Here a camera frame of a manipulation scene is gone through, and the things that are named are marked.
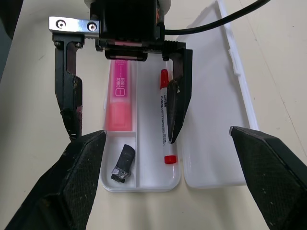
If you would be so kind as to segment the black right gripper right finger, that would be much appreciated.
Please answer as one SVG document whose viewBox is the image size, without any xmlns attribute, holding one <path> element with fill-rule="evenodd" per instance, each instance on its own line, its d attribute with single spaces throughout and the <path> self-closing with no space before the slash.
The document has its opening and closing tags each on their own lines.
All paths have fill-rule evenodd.
<svg viewBox="0 0 307 230">
<path fill-rule="evenodd" d="M 307 166 L 277 137 L 232 126 L 248 189 L 270 230 L 307 230 Z"/>
</svg>

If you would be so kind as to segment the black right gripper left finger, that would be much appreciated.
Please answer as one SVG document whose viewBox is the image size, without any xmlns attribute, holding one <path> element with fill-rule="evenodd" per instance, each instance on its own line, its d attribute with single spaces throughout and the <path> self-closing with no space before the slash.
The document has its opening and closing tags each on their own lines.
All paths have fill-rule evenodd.
<svg viewBox="0 0 307 230">
<path fill-rule="evenodd" d="M 104 130 L 71 142 L 39 178 L 5 230 L 85 230 L 105 142 Z"/>
</svg>

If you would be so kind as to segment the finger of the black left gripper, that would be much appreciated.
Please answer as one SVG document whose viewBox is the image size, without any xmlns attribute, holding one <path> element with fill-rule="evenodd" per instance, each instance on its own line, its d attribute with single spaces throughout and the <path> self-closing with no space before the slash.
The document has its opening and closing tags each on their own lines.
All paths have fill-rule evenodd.
<svg viewBox="0 0 307 230">
<path fill-rule="evenodd" d="M 168 140 L 174 143 L 183 127 L 192 93 L 192 50 L 180 48 L 170 54 L 173 79 L 167 86 Z"/>
<path fill-rule="evenodd" d="M 70 141 L 82 136 L 83 83 L 76 75 L 76 54 L 84 45 L 79 34 L 53 34 L 55 95 Z"/>
</svg>

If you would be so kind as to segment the red whiteboard marker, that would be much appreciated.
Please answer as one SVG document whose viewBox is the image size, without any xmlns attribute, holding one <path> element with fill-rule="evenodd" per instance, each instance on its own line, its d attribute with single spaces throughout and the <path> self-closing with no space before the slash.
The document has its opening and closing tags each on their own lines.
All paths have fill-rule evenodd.
<svg viewBox="0 0 307 230">
<path fill-rule="evenodd" d="M 176 155 L 171 150 L 171 144 L 168 139 L 167 124 L 167 86 L 169 84 L 168 70 L 162 69 L 160 73 L 160 115 L 161 115 L 161 131 L 163 143 L 163 155 L 165 164 L 175 164 L 177 162 Z"/>
</svg>

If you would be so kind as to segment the pink highlighter pen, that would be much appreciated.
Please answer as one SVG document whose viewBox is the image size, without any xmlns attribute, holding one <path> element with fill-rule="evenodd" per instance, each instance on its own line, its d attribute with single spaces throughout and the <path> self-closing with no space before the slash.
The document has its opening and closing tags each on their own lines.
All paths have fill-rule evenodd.
<svg viewBox="0 0 307 230">
<path fill-rule="evenodd" d="M 112 60 L 106 102 L 107 131 L 132 131 L 131 82 L 130 63 Z"/>
</svg>

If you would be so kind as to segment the small black cap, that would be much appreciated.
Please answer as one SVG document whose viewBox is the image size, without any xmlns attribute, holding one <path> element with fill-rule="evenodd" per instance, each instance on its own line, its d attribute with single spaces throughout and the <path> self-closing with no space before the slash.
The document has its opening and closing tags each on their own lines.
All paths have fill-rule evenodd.
<svg viewBox="0 0 307 230">
<path fill-rule="evenodd" d="M 135 158 L 135 150 L 130 145 L 125 144 L 116 166 L 114 167 L 111 175 L 111 179 L 125 183 L 126 179 L 131 175 L 131 166 Z"/>
</svg>

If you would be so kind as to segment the white plastic pencil case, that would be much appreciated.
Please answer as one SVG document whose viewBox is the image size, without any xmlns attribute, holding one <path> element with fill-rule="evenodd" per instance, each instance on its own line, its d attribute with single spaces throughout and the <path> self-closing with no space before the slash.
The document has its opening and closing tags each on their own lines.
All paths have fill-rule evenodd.
<svg viewBox="0 0 307 230">
<path fill-rule="evenodd" d="M 257 129 L 242 62 L 230 24 L 182 35 L 193 51 L 192 97 L 183 127 L 171 150 L 175 164 L 165 164 L 160 119 L 160 72 L 173 76 L 173 63 L 159 54 L 145 62 L 130 62 L 132 131 L 107 132 L 101 181 L 110 192 L 164 192 L 184 178 L 191 188 L 244 185 L 232 126 Z M 125 183 L 111 179 L 124 145 L 135 150 Z"/>
</svg>

